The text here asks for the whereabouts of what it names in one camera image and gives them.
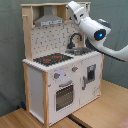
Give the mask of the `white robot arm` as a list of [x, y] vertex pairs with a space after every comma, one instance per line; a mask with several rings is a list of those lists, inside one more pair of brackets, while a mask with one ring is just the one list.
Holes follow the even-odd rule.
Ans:
[[66, 8], [70, 13], [74, 27], [87, 36], [85, 44], [89, 49], [120, 61], [128, 61], [128, 45], [119, 51], [114, 51], [103, 45], [111, 31], [111, 26], [107, 21], [91, 19], [87, 14], [87, 9], [74, 1], [69, 2]]

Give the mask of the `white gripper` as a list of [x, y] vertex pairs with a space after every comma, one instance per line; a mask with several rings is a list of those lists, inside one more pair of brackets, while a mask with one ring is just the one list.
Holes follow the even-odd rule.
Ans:
[[88, 9], [84, 5], [74, 1], [69, 2], [66, 8], [70, 13], [72, 22], [75, 24], [79, 24], [80, 21], [88, 15]]

